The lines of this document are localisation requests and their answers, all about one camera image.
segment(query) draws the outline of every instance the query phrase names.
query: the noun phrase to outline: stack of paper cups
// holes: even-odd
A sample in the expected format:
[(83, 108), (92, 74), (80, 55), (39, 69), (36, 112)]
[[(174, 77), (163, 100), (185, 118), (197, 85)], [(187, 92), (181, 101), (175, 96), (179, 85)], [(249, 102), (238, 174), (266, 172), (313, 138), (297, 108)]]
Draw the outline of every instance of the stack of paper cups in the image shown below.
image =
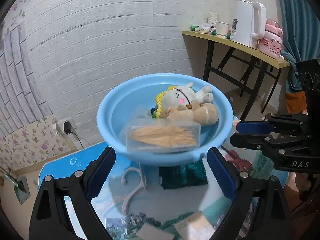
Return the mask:
[(218, 20), (219, 20), (219, 14), (209, 11), (208, 23), (215, 26)]

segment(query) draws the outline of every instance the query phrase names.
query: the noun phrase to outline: green container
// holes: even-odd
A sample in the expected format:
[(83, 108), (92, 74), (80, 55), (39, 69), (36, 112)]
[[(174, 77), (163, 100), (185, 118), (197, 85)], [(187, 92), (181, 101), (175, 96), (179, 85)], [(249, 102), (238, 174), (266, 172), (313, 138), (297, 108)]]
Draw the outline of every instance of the green container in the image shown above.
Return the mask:
[(191, 31), (194, 32), (196, 30), (196, 28), (198, 28), (198, 27), (199, 27), (198, 25), (192, 25), (191, 26)]

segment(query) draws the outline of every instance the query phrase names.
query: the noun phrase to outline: stuffed animal toy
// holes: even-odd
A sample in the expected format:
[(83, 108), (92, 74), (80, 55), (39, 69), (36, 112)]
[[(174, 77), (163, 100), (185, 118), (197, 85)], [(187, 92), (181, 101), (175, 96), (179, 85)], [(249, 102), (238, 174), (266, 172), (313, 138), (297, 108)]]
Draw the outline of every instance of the stuffed animal toy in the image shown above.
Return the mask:
[(200, 91), (194, 92), (192, 89), (193, 83), (190, 82), (186, 86), (170, 86), (167, 91), (156, 96), (158, 110), (156, 117), (163, 109), (171, 107), (172, 109), (179, 105), (190, 105), (193, 100), (198, 100), (200, 103), (211, 103), (213, 100), (212, 89), (210, 86), (204, 86)]
[(219, 119), (219, 113), (216, 106), (212, 103), (204, 103), (200, 107), (198, 100), (191, 102), (191, 109), (184, 105), (178, 107), (168, 107), (162, 110), (160, 118), (168, 118), (171, 120), (191, 120), (200, 125), (213, 125)]

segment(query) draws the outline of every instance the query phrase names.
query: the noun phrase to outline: orange object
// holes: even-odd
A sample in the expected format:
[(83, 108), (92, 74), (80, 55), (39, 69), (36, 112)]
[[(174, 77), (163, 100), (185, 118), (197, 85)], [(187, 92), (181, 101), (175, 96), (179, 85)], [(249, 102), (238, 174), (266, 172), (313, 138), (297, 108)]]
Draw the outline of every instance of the orange object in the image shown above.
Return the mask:
[(304, 91), (298, 93), (286, 93), (285, 104), (289, 114), (300, 114), (307, 109), (306, 95)]
[(186, 105), (186, 108), (192, 109), (192, 105), (191, 105), (191, 104), (190, 104), (190, 105)]

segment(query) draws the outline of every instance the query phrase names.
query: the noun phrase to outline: white plastic hanger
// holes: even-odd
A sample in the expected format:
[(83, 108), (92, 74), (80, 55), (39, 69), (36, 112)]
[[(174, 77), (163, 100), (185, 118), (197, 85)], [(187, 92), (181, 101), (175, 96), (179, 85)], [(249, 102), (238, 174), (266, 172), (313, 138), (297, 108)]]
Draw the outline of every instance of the white plastic hanger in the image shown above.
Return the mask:
[(123, 185), (125, 185), (127, 183), (127, 180), (125, 178), (125, 176), (127, 175), (128, 172), (130, 171), (136, 171), (137, 173), (139, 173), (140, 175), (140, 178), (141, 178), (141, 181), (139, 183), (139, 185), (129, 194), (126, 196), (126, 198), (124, 199), (123, 203), (122, 203), (122, 213), (124, 215), (127, 215), (128, 214), (128, 208), (129, 208), (129, 203), (130, 203), (130, 200), (131, 198), (133, 197), (134, 194), (136, 194), (141, 188), (144, 188), (144, 189), (147, 189), (147, 180), (146, 180), (146, 176), (144, 176), (142, 174), (142, 171), (141, 171), (141, 164), (139, 164), (139, 169), (138, 168), (135, 168), (135, 167), (130, 167), (130, 168), (127, 168), (124, 173), (122, 174), (122, 177), (121, 177), (121, 183)]

